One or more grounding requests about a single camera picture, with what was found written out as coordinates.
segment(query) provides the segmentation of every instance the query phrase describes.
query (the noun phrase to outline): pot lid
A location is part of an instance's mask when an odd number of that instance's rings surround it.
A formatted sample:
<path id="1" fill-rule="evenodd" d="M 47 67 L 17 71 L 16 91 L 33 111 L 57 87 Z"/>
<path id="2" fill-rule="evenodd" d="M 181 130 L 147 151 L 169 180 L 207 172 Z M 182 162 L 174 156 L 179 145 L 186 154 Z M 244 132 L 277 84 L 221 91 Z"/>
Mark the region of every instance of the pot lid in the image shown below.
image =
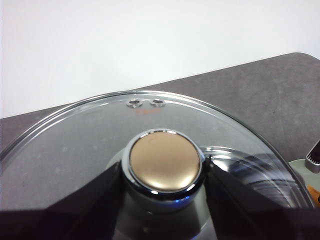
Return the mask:
<path id="1" fill-rule="evenodd" d="M 222 170 L 284 207 L 310 205 L 288 164 L 227 113 L 179 94 L 124 91 L 71 104 L 5 149 L 1 210 L 51 206 L 100 175 L 134 136 L 149 129 L 183 133 Z"/>

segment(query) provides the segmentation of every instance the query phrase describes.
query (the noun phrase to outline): dark gray surface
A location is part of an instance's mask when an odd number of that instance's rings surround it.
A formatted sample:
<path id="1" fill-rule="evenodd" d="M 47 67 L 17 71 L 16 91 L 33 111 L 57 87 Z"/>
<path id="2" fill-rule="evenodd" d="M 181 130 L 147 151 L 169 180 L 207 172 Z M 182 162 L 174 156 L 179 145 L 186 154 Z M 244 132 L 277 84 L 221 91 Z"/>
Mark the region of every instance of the dark gray surface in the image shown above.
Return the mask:
<path id="1" fill-rule="evenodd" d="M 320 138 L 320 60 L 304 53 L 290 53 L 141 89 L 188 95 L 213 104 L 261 134 L 287 161 L 304 158 Z M 60 108 L 1 119 L 1 149 Z"/>

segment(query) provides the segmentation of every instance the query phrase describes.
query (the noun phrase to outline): lid knob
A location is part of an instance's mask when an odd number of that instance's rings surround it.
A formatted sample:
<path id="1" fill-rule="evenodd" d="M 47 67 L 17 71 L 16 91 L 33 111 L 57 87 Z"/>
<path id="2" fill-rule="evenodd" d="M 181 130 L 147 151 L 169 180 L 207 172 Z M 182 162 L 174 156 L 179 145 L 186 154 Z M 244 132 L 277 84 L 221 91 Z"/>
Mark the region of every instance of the lid knob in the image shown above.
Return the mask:
<path id="1" fill-rule="evenodd" d="M 169 130 L 141 136 L 130 151 L 129 162 L 137 180 L 158 192 L 178 192 L 187 188 L 201 169 L 195 146 Z"/>

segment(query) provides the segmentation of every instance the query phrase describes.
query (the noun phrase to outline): white wall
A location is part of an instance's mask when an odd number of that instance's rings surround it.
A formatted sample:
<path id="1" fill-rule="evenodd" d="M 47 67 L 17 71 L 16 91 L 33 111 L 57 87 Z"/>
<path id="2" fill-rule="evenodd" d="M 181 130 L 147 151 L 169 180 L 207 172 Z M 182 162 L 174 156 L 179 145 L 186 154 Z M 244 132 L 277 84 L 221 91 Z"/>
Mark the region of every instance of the white wall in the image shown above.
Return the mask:
<path id="1" fill-rule="evenodd" d="M 1 118 L 291 52 L 319 0 L 2 0 Z"/>

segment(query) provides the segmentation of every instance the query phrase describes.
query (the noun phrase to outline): orange object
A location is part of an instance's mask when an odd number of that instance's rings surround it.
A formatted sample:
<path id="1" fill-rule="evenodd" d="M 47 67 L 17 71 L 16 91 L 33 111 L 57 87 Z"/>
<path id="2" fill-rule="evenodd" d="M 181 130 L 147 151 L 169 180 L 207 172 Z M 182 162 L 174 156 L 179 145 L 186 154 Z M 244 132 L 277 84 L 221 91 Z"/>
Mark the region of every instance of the orange object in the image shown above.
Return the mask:
<path id="1" fill-rule="evenodd" d="M 307 186 L 308 191 L 312 197 L 312 199 L 315 202 L 315 205 L 320 208 L 320 191 L 317 191 L 314 187 L 312 187 L 311 185 Z"/>

